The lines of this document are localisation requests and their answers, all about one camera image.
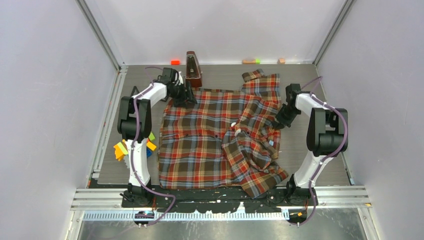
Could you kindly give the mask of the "plaid flannel shirt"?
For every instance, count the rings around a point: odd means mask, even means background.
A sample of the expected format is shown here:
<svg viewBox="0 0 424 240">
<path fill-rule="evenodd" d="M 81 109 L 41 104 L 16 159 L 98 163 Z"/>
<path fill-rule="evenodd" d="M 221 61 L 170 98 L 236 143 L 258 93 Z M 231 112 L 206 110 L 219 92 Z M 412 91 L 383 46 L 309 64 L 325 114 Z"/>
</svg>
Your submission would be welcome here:
<svg viewBox="0 0 424 240">
<path fill-rule="evenodd" d="M 242 78 L 239 90 L 194 88 L 196 104 L 167 104 L 158 146 L 162 188 L 240 186 L 255 198 L 288 177 L 278 164 L 281 132 L 272 126 L 282 106 L 280 75 L 257 69 Z"/>
</svg>

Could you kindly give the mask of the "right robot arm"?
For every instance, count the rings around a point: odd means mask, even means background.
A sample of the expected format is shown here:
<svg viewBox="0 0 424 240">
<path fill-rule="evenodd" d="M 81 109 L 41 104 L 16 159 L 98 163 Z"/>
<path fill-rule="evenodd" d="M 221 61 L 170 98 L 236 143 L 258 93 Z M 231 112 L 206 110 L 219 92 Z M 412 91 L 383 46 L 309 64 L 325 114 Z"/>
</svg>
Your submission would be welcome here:
<svg viewBox="0 0 424 240">
<path fill-rule="evenodd" d="M 348 111 L 334 108 L 297 83 L 285 88 L 286 102 L 275 116 L 276 130 L 291 127 L 295 118 L 304 113 L 309 117 L 306 134 L 308 152 L 300 168 L 286 184 L 284 199 L 299 205 L 304 199 L 314 199 L 316 180 L 325 166 L 348 147 Z"/>
</svg>

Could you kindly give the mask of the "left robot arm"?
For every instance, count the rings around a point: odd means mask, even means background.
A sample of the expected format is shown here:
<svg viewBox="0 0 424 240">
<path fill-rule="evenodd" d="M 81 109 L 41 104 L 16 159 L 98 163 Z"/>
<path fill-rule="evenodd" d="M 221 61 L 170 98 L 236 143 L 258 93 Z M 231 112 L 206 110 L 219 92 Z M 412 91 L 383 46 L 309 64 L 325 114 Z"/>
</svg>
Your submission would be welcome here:
<svg viewBox="0 0 424 240">
<path fill-rule="evenodd" d="M 133 87 L 129 96 L 119 102 L 117 131 L 125 141 L 124 157 L 129 169 L 127 189 L 121 194 L 127 203 L 148 207 L 157 195 L 149 188 L 151 176 L 148 170 L 148 139 L 152 132 L 152 107 L 159 101 L 171 98 L 177 107 L 197 103 L 190 83 L 185 83 L 180 71 L 164 67 L 148 87 Z"/>
</svg>

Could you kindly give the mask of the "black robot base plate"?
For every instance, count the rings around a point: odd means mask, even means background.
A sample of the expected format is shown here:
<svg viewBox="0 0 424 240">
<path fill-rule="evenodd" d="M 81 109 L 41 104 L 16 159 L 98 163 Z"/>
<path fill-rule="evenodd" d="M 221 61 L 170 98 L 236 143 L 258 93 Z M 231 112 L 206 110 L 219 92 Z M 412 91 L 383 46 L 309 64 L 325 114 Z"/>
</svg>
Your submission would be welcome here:
<svg viewBox="0 0 424 240">
<path fill-rule="evenodd" d="M 274 187 L 257 197 L 249 196 L 241 187 L 203 189 L 163 189 L 151 185 L 150 190 L 127 186 L 119 194 L 124 208 L 153 208 L 161 213 L 234 213 L 245 209 L 247 213 L 276 213 L 278 207 L 308 210 L 318 203 L 306 189 L 299 194 L 289 193 L 282 186 Z"/>
</svg>

